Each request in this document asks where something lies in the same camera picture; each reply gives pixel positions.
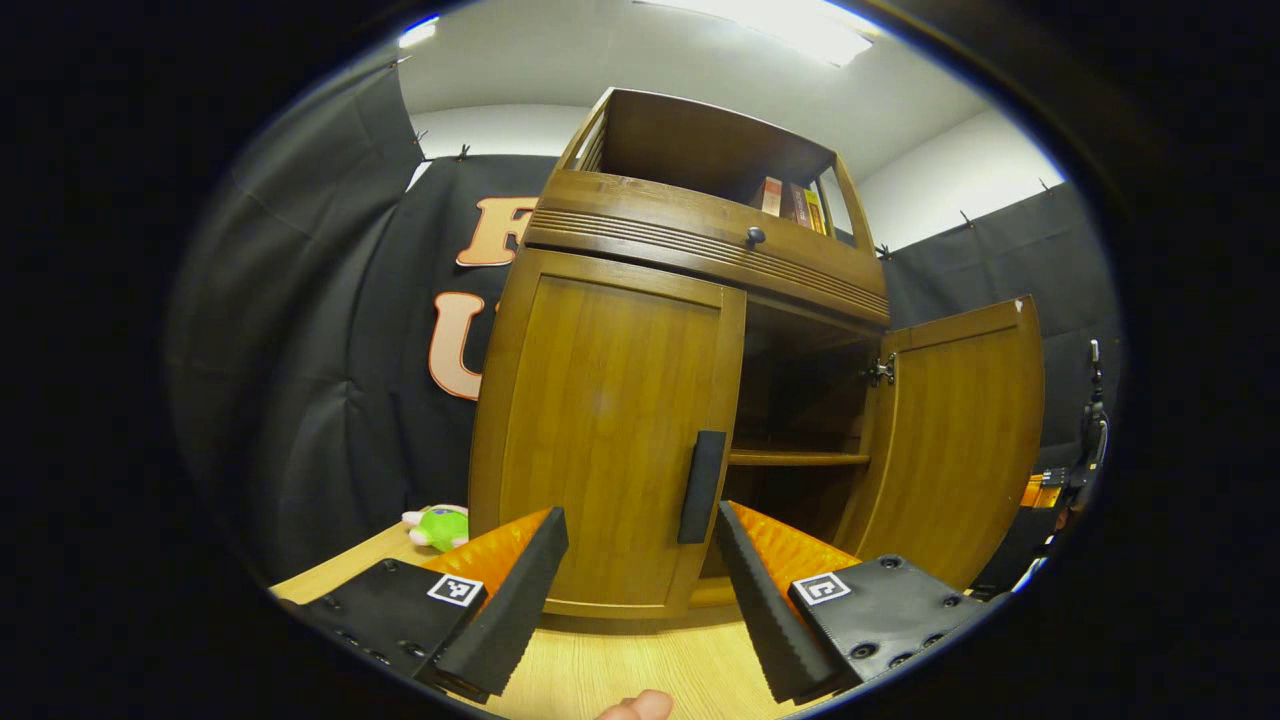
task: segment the stuffed toy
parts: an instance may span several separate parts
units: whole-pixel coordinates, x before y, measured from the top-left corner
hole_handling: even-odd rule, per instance
[[[417,546],[431,546],[448,552],[467,543],[467,509],[457,505],[433,505],[421,512],[401,516],[411,525],[408,539]]]

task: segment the cabinet shelf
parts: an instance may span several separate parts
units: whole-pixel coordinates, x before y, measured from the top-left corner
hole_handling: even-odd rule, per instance
[[[869,455],[851,452],[819,452],[812,450],[758,450],[733,447],[730,465],[867,465]]]

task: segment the table surface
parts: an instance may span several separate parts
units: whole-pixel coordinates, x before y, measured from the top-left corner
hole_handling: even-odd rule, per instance
[[[410,542],[408,528],[397,524],[271,592],[311,602],[385,557],[421,564],[436,555]],[[477,707],[516,720],[591,720],[645,688],[675,698],[673,720],[768,720],[826,700],[776,703],[741,612],[726,606],[690,610],[675,620],[544,614],[507,689]]]

